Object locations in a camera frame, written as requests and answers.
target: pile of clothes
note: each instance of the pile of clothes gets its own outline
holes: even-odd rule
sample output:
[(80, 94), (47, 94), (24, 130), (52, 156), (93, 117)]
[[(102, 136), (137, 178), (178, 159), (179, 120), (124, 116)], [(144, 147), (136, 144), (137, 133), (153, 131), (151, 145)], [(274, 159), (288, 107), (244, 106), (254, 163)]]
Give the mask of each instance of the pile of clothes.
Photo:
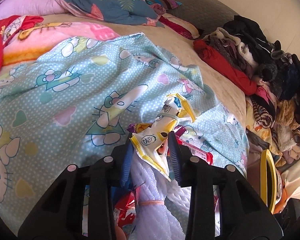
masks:
[(246, 95), (250, 153), (269, 149), (276, 167), (300, 159), (300, 61), (279, 41), (270, 43), (258, 23), (242, 16), (194, 41), (209, 66)]

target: pink heart print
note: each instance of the pink heart print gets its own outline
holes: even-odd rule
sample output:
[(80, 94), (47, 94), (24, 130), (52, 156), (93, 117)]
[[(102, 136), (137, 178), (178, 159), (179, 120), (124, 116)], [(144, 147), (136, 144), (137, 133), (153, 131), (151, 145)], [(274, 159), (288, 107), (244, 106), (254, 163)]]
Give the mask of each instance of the pink heart print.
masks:
[(169, 84), (169, 78), (166, 74), (160, 74), (159, 76), (157, 76), (157, 82), (158, 83), (162, 83), (164, 85), (168, 85)]
[(76, 106), (70, 106), (53, 117), (53, 121), (58, 126), (67, 126), (71, 123), (71, 117), (76, 111)]

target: rubber band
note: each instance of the rubber band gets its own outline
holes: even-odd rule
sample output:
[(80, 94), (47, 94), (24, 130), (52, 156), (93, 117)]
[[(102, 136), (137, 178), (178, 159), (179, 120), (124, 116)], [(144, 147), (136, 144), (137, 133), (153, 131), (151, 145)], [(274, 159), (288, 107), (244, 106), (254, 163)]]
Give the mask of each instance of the rubber band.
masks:
[(144, 202), (140, 202), (140, 206), (147, 206), (147, 205), (164, 205), (164, 201), (163, 200), (149, 200), (149, 201), (144, 201)]
[(177, 123), (176, 123), (176, 125), (175, 125), (175, 126), (179, 125), (180, 118), (179, 118), (179, 117), (177, 117), (176, 115), (173, 115), (173, 114), (167, 114), (167, 113), (162, 113), (162, 112), (160, 112), (160, 113), (159, 113), (159, 114), (156, 116), (156, 118), (157, 118), (157, 117), (159, 117), (159, 116), (166, 116), (166, 117), (170, 117), (170, 118), (172, 118), (172, 119), (174, 119), (174, 120), (176, 120), (176, 121), (177, 121)]

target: yellow handle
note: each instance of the yellow handle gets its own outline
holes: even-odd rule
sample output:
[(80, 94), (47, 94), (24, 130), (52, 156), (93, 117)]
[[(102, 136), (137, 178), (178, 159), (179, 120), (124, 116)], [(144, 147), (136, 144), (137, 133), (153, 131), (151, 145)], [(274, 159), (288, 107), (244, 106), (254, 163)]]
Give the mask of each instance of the yellow handle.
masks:
[[(270, 174), (271, 178), (267, 178), (267, 163), (270, 168)], [(268, 188), (267, 188), (267, 180), (271, 179), (271, 200), (270, 204), (268, 204)], [(267, 205), (270, 212), (273, 214), (274, 212), (274, 206), (275, 206), (275, 200), (277, 197), (277, 174), (275, 171), (274, 161), (271, 155), (271, 152), (269, 150), (264, 150), (261, 153), (260, 158), (260, 197), (262, 201)]]

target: red snack bag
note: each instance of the red snack bag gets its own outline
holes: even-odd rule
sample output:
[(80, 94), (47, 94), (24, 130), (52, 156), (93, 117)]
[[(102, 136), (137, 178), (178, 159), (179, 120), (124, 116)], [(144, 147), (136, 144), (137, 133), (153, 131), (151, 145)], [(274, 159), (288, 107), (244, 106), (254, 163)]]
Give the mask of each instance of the red snack bag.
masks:
[(128, 237), (132, 231), (132, 223), (136, 216), (133, 192), (122, 197), (114, 207), (114, 224), (118, 225)]

